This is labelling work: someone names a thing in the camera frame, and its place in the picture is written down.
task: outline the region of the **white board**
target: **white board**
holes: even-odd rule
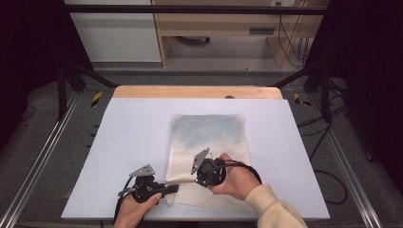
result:
[[[328,219],[288,102],[270,99],[111,99],[81,175],[68,200],[64,219],[112,219],[128,174],[151,164],[164,182],[173,114],[244,116],[252,166],[263,183],[290,202],[304,219]],[[248,220],[254,213],[207,209],[164,199],[145,219]]]

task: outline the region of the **white cabinet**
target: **white cabinet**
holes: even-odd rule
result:
[[[65,0],[66,4],[150,5],[149,0]],[[71,13],[91,62],[160,62],[151,13]]]

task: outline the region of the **beige sleeve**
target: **beige sleeve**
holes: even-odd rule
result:
[[[246,197],[258,214],[258,227],[307,227],[299,213],[288,202],[278,200],[270,185],[259,185]]]

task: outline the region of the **table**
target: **table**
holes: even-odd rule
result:
[[[284,7],[327,7],[328,0],[152,0],[152,5],[170,6],[253,6],[274,7],[275,2],[281,2]],[[322,16],[320,15],[283,15],[283,28],[279,27],[278,15],[221,15],[221,14],[175,14],[155,13],[155,22],[162,62],[166,67],[170,37],[174,36],[263,36],[267,38],[274,55],[276,65],[283,67],[286,55],[292,49],[296,37],[315,38]]]
[[[216,99],[228,95],[236,99]],[[117,193],[130,172],[151,163],[156,181],[164,180],[170,115],[176,111],[208,114],[219,109],[224,110],[222,114],[244,109],[245,119],[253,120],[245,123],[245,134],[250,143],[252,165],[263,182],[270,182],[278,197],[291,202],[303,218],[327,219],[329,214],[291,110],[277,88],[145,85],[123,85],[115,90],[62,218],[112,219]],[[267,131],[268,127],[276,131]],[[254,131],[264,129],[270,136],[251,137]],[[125,135],[130,140],[123,140]],[[276,153],[266,151],[268,146]],[[161,200],[145,219],[251,220],[256,217],[253,212],[168,205]]]

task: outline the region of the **hand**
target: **hand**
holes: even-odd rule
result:
[[[162,194],[157,193],[144,203],[138,203],[131,194],[127,194],[121,204],[119,215],[116,218],[115,228],[134,228],[143,216],[160,200]]]
[[[231,158],[223,153],[219,156],[220,159],[231,163]],[[226,167],[226,178],[224,182],[216,186],[208,186],[215,195],[226,194],[237,200],[245,200],[249,192],[256,186],[260,185],[253,173],[248,169],[239,166]]]

